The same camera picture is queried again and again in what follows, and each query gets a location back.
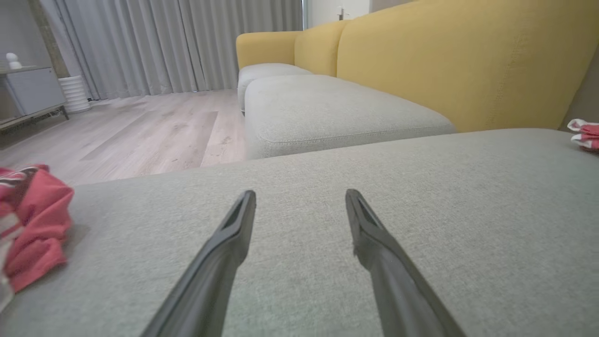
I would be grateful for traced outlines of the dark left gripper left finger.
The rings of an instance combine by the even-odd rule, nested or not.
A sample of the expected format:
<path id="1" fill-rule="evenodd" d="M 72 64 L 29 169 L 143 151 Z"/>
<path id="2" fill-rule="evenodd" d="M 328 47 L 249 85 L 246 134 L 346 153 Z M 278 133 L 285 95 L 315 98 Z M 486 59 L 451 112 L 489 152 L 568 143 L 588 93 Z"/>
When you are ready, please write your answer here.
<path id="1" fill-rule="evenodd" d="M 204 243 L 141 337 L 222 337 L 238 267 L 250 247 L 256 193 L 245 190 Z"/>

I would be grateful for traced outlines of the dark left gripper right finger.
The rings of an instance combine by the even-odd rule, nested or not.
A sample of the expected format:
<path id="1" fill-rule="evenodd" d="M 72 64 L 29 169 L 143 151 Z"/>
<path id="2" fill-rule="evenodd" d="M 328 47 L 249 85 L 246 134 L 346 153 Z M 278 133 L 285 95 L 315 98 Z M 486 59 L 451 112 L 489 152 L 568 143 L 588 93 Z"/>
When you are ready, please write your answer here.
<path id="1" fill-rule="evenodd" d="M 370 273 L 384 337 L 466 337 L 361 192 L 346 191 L 353 251 Z"/>

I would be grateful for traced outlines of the red jersey with white trim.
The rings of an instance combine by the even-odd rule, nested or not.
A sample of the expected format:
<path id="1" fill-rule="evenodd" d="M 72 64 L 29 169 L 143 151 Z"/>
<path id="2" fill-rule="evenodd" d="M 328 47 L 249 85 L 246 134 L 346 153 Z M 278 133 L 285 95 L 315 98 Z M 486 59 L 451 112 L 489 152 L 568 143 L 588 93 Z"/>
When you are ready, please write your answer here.
<path id="1" fill-rule="evenodd" d="M 46 165 L 0 167 L 0 312 L 16 293 L 66 263 L 73 189 Z"/>

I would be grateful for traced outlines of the large grey sofa seat cushion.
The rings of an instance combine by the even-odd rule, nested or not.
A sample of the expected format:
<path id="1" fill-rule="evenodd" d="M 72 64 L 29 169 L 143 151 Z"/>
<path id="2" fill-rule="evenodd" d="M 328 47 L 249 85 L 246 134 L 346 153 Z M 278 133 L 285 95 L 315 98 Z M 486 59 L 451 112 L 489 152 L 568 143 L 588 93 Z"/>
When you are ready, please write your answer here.
<path id="1" fill-rule="evenodd" d="M 67 264 L 16 295 L 0 337 L 139 337 L 244 190 L 256 192 L 256 217 L 223 337 L 381 336 L 348 189 L 466 335 L 599 337 L 599 155 L 544 129 L 76 186 Z"/>

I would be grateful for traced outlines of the medium grey sofa seat cushion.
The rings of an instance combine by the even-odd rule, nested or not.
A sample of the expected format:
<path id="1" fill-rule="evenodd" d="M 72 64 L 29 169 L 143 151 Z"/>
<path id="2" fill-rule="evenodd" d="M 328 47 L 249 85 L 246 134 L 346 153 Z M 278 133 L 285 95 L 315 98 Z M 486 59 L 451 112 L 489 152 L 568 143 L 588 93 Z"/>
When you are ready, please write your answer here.
<path id="1" fill-rule="evenodd" d="M 257 79 L 245 93 L 248 160 L 455 132 L 436 111 L 327 75 Z"/>

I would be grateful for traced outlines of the small grey sofa seat cushion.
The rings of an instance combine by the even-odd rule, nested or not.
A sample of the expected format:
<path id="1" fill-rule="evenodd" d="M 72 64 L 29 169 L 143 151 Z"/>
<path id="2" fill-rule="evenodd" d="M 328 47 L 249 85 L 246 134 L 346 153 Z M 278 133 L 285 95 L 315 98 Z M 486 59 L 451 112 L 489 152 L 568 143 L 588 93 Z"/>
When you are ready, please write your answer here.
<path id="1" fill-rule="evenodd" d="M 283 63 L 263 63 L 243 67 L 238 73 L 238 104 L 242 115 L 245 115 L 245 94 L 248 85 L 256 79 L 277 75 L 312 75 L 308 70 Z"/>

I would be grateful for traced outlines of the white ribbed cylinder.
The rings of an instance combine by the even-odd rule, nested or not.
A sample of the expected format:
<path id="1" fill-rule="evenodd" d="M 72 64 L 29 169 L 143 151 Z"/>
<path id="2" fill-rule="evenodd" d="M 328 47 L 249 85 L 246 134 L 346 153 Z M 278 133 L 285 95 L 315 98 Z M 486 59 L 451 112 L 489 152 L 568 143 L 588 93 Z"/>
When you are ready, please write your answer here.
<path id="1" fill-rule="evenodd" d="M 76 114 L 89 111 L 91 109 L 90 101 L 81 75 L 59 78 L 58 83 L 66 98 L 64 109 L 66 113 Z"/>

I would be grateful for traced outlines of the wide yellow sofa back cushion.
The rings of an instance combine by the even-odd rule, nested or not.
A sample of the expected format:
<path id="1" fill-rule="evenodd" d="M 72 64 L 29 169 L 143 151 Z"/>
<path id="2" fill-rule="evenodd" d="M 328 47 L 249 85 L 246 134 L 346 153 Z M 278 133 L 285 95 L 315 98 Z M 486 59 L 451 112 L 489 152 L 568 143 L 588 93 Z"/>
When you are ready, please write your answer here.
<path id="1" fill-rule="evenodd" d="M 339 78 L 459 132 L 556 130 L 599 45 L 599 0 L 415 0 L 348 21 Z"/>

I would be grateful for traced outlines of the grey pleated curtain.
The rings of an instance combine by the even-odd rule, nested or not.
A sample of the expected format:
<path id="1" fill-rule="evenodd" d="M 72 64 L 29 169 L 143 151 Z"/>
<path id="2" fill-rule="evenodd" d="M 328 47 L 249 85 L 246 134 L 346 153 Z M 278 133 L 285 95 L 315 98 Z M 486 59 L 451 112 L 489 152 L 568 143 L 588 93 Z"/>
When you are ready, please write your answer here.
<path id="1" fill-rule="evenodd" d="M 235 89 L 237 37 L 302 29 L 302 0 L 40 0 L 92 100 Z"/>

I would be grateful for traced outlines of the crumpled red and white garment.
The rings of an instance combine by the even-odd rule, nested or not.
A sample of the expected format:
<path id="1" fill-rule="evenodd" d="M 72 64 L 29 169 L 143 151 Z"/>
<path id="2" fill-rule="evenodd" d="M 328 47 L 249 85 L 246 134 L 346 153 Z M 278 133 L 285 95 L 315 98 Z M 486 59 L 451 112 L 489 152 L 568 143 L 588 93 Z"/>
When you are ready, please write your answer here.
<path id="1" fill-rule="evenodd" d="M 584 151 L 599 153 L 599 123 L 572 119 L 567 128 L 575 133 L 570 139 L 572 143 Z"/>

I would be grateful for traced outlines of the narrow yellow sofa back cushion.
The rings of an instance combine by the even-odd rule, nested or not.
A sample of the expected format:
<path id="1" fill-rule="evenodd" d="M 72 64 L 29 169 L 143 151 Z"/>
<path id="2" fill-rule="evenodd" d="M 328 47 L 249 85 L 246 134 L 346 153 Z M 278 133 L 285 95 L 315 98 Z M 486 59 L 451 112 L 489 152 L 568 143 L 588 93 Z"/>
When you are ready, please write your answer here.
<path id="1" fill-rule="evenodd" d="M 294 65 L 313 74 L 336 77 L 338 46 L 348 23 L 329 22 L 300 32 L 295 38 Z"/>

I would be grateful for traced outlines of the grey low cabinet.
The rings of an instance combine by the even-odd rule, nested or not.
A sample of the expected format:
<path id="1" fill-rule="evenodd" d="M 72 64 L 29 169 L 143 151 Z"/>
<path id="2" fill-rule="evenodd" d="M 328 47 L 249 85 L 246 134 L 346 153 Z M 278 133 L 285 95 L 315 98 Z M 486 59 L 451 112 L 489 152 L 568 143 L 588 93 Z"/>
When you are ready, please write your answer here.
<path id="1" fill-rule="evenodd" d="M 14 117 L 0 121 L 0 132 L 46 115 L 59 115 L 69 121 L 66 97 L 54 69 L 24 67 L 0 72 L 0 95 L 8 95 Z"/>

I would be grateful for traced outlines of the taupe sofa back cushion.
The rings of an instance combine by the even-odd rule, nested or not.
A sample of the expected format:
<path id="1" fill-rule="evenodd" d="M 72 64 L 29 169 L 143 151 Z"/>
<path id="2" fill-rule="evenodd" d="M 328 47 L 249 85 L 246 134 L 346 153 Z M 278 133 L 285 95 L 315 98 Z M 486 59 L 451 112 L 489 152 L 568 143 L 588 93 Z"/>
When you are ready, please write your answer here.
<path id="1" fill-rule="evenodd" d="M 576 118 L 599 123 L 599 45 L 563 119 L 560 131 L 569 132 L 567 124 Z"/>

